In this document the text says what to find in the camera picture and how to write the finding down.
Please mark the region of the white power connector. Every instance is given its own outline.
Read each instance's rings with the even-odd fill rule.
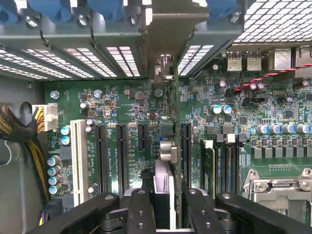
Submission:
[[[56,105],[32,105],[33,114],[36,108],[43,107],[44,130],[50,131],[59,128],[58,106]]]

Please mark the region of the motherboard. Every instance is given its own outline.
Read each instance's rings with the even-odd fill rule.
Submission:
[[[301,87],[302,79],[293,76],[267,77],[254,89],[237,91],[261,75],[228,71],[226,59],[217,58],[200,76],[179,79],[175,133],[180,130],[183,180],[211,197],[238,193],[310,224],[312,87]],[[151,80],[45,83],[46,103],[58,106],[59,122],[48,133],[49,156],[60,158],[61,187],[52,198],[63,198],[67,210],[103,192],[122,197],[141,187],[142,172],[153,169],[160,141],[168,140],[159,120],[174,114],[175,95]],[[86,134],[87,171],[79,183],[88,194],[79,202],[75,174],[81,162],[73,162],[72,154],[83,141],[73,140],[73,120],[81,120]]]

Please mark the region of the pcie slot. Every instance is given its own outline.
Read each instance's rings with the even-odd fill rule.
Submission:
[[[147,151],[147,139],[148,139],[148,125],[139,124],[138,125],[138,147],[139,150]]]
[[[70,121],[70,126],[72,141],[74,206],[77,206],[89,200],[85,120],[72,120]]]
[[[189,188],[192,186],[192,126],[190,123],[182,123],[181,149],[184,178]]]
[[[116,129],[119,197],[122,198],[124,192],[129,189],[127,124],[117,124]]]
[[[107,152],[107,127],[106,125],[96,126],[96,148],[97,148],[97,184],[98,193],[110,192],[109,166]]]

